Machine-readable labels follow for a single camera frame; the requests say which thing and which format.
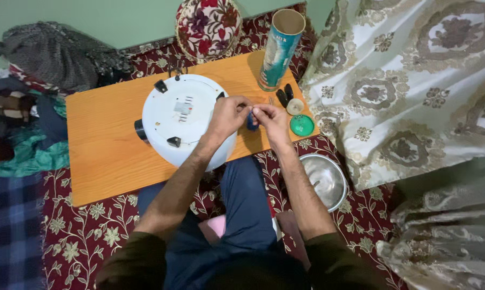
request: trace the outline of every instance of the cushion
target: cushion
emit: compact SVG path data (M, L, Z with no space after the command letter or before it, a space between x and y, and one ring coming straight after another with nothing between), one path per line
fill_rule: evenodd
M185 0L176 14L176 38L195 59L214 59L235 46L242 18L232 0Z

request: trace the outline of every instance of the white round appliance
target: white round appliance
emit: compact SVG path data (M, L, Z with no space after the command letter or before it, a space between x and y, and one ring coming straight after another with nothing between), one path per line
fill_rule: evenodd
M218 83L200 75L182 74L160 80L146 99L143 118L135 122L135 130L166 161L180 167L207 131L217 99L225 96ZM207 171L226 162L236 137L237 132L224 141Z

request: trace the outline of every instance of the metal bowl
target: metal bowl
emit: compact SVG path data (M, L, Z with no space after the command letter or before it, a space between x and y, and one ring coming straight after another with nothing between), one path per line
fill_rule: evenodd
M300 157L310 183L329 212L335 211L346 198L346 178L330 158L312 153Z

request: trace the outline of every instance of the sleeve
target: sleeve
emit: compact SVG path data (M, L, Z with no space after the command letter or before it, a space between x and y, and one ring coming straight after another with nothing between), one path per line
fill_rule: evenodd
M155 235L133 232L123 248L103 264L97 289L162 289L166 244Z
M314 289L387 289L374 268L357 257L339 239L338 233L305 242L311 263L310 282Z

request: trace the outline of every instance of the red floral carpet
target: red floral carpet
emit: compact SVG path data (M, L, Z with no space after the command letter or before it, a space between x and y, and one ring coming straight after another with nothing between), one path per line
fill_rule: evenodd
M305 4L293 6L304 12ZM225 57L264 49L271 13L245 20L237 47ZM308 37L300 41L291 62L291 70L299 79L307 66L313 44ZM132 78L161 73L169 64L181 67L195 65L187 59L173 39L141 45L126 51L136 65ZM343 158L324 136L313 136L295 142L298 155L319 153L341 164ZM255 154L265 176L266 190L276 212L288 211L291 205L280 175L278 161L271 150ZM190 209L202 219L223 214L219 180L222 169L206 174L194 195ZM97 271L105 259L123 246L139 221L137 193L127 193L94 204L73 208L72 181L69 168L45 173L42 238L44 272L48 289L94 289ZM332 213L342 238L356 254L376 266L393 289L407 289L395 274L377 258L375 242L387 240L393 225L388 207L392 186L384 185L358 193L349 188L341 208ZM295 253L296 243L284 236L284 250Z

